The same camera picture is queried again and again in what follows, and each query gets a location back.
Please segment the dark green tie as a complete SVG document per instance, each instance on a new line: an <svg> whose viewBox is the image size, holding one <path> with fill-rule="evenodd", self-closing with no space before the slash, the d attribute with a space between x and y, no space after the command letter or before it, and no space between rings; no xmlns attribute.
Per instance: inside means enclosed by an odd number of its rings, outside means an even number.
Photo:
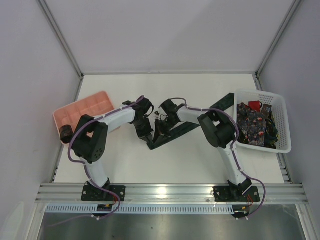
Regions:
<svg viewBox="0 0 320 240"><path fill-rule="evenodd" d="M219 109L221 111L225 111L234 105L235 94L229 93L215 104L213 104L210 108ZM200 125L198 123L192 122L183 122L182 124L176 125L174 128L170 130L170 137L160 137L157 142L153 142L153 145L147 145L150 150L155 150L165 144L168 144L183 135L193 131L198 128Z"/></svg>

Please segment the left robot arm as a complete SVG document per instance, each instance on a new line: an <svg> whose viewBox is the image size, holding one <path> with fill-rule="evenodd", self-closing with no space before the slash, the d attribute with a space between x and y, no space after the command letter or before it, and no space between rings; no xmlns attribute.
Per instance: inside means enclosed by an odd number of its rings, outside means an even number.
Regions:
<svg viewBox="0 0 320 240"><path fill-rule="evenodd" d="M146 143L152 142L151 123L148 111L154 106L143 95L135 102L126 101L108 113L98 116L83 115L70 140L67 155L72 163L82 164L91 186L104 192L110 190L110 179L101 164L108 133L125 124L135 127L138 138Z"/></svg>

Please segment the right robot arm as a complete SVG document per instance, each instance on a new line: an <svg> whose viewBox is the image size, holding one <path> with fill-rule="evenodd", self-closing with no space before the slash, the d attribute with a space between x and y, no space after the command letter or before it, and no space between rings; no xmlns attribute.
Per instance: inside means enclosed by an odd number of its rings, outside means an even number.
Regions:
<svg viewBox="0 0 320 240"><path fill-rule="evenodd" d="M218 201L240 201L252 187L252 179L243 173L238 160L236 140L240 131L234 119L220 108L190 107L186 102L174 103L175 98L164 101L155 120L152 149L159 148L201 127L208 143L216 148L228 170L228 187L214 191Z"/></svg>

